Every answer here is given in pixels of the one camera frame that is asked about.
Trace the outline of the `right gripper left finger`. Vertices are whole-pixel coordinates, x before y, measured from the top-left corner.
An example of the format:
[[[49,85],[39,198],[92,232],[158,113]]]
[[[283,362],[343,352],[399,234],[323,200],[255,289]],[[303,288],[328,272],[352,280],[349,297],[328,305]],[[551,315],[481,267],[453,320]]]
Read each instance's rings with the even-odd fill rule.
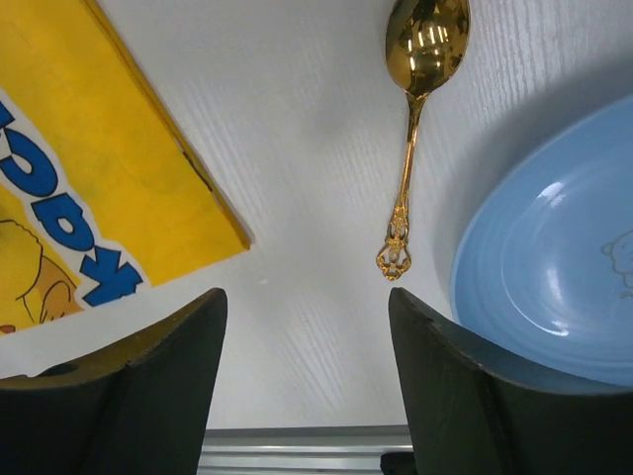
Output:
[[[226,292],[211,289],[95,352],[2,379],[2,473],[196,473],[226,321]]]

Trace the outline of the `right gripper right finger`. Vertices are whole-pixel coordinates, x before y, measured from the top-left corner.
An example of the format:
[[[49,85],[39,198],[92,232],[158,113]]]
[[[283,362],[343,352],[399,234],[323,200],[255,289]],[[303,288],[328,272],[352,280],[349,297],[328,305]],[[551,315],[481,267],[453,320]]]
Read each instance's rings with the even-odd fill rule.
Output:
[[[518,356],[404,288],[389,321],[418,473],[631,473],[631,390]]]

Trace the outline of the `blue plastic plate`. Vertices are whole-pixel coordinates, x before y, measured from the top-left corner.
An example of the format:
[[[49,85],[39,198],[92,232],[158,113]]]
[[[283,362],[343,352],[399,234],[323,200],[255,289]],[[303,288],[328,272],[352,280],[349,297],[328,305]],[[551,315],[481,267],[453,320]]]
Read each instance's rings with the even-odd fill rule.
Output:
[[[632,383],[632,101],[553,136],[486,198],[450,279],[453,317],[544,366]]]

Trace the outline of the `yellow Pikachu placemat cloth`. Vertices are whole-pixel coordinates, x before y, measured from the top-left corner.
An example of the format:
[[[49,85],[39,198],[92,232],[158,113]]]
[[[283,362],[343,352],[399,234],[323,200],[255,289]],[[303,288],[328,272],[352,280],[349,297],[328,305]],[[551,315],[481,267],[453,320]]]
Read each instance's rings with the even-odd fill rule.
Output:
[[[2,334],[249,246],[96,2],[2,3]]]

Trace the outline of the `gold ornate spoon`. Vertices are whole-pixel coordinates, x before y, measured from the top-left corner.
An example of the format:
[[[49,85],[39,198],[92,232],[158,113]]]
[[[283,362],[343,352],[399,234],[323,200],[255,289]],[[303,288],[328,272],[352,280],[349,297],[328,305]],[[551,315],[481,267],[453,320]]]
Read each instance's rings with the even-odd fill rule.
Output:
[[[467,0],[399,0],[390,14],[385,61],[390,77],[407,98],[407,146],[399,191],[376,264],[389,281],[411,268],[409,190],[422,108],[458,70],[469,39]]]

